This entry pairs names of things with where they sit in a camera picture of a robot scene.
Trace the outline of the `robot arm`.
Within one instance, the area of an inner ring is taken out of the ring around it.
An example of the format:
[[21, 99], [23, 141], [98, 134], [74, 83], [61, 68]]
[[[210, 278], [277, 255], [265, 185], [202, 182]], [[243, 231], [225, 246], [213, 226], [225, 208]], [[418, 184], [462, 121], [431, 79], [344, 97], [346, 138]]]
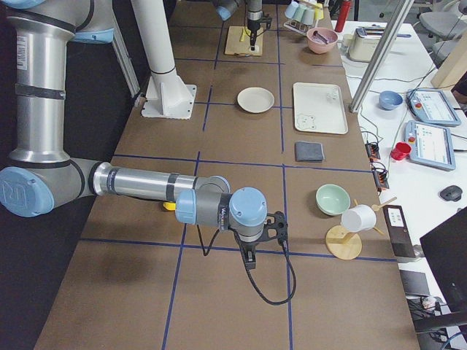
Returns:
[[238, 1], [238, 0], [212, 0], [216, 13], [222, 21], [227, 21], [240, 8], [246, 4], [245, 19], [247, 35], [250, 38], [250, 49], [256, 50], [256, 42], [260, 34], [261, 25], [266, 24], [266, 30], [271, 28], [272, 18], [263, 12], [263, 2], [260, 0]]
[[7, 1], [17, 32], [18, 145], [1, 171], [1, 204], [35, 217], [88, 195], [124, 195], [176, 206], [180, 222], [231, 231], [247, 270], [255, 248], [276, 240], [287, 248], [282, 212], [269, 213], [262, 192], [232, 191], [220, 176], [197, 177], [121, 168], [70, 157], [63, 148], [66, 46], [110, 43], [132, 93], [139, 89], [110, 1]]

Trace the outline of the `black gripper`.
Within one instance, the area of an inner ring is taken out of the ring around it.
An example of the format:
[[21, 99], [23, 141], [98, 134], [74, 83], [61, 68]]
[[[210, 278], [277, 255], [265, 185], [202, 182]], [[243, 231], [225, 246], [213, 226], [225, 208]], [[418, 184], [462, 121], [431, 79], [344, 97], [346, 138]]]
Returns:
[[246, 14], [247, 19], [247, 29], [250, 31], [250, 49], [254, 50], [256, 48], [257, 41], [257, 32], [260, 29], [260, 26], [265, 23], [266, 29], [271, 28], [272, 18], [269, 14], [265, 14], [262, 10], [253, 12], [247, 10]]
[[266, 214], [265, 219], [261, 220], [258, 225], [250, 227], [240, 224], [235, 219], [233, 231], [238, 235], [239, 247], [245, 258], [246, 269], [249, 271], [256, 269], [255, 248], [259, 243], [276, 239], [284, 255], [287, 255], [287, 229], [288, 224], [281, 211]]

